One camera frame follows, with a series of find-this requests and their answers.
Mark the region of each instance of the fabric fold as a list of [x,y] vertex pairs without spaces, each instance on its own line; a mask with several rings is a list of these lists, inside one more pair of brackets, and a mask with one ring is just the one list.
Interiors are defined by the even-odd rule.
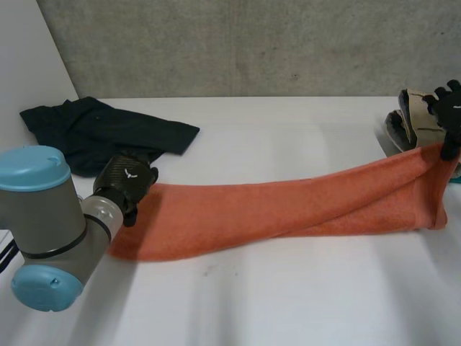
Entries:
[[441,144],[324,177],[247,185],[154,185],[138,221],[109,249],[124,260],[193,257],[288,236],[440,229],[442,196],[457,160]]

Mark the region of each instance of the concrete wall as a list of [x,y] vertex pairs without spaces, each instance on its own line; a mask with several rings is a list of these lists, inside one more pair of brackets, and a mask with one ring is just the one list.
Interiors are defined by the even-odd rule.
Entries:
[[457,0],[38,0],[80,96],[396,95],[461,78]]

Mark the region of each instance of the dark fabric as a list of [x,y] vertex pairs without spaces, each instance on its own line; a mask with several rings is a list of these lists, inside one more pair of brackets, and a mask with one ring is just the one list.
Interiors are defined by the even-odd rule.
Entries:
[[61,106],[21,112],[37,142],[64,153],[72,172],[95,177],[115,154],[147,159],[183,154],[199,128],[127,110],[85,97]]

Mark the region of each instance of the robotic hand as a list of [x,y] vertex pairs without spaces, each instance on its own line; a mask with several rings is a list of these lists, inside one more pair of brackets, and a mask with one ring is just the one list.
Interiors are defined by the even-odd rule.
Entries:
[[0,221],[24,257],[12,290],[40,311],[67,309],[122,224],[157,180],[157,168],[134,156],[114,156],[81,203],[64,155],[29,146],[0,155]]
[[429,95],[423,97],[423,101],[427,103],[429,113],[437,117],[439,126],[447,132],[440,157],[451,161],[459,155],[461,148],[461,84],[453,79],[447,85],[452,91],[441,86],[434,91],[438,100]]

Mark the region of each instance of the white tabletop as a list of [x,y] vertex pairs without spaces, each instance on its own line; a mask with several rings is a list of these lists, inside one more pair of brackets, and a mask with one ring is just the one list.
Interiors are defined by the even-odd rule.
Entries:
[[[201,127],[160,181],[238,184],[315,177],[385,157],[394,98],[107,99]],[[91,180],[76,178],[79,194]],[[2,346],[459,345],[461,190],[443,231],[261,241],[176,262],[102,260],[67,311],[14,300],[0,277]]]

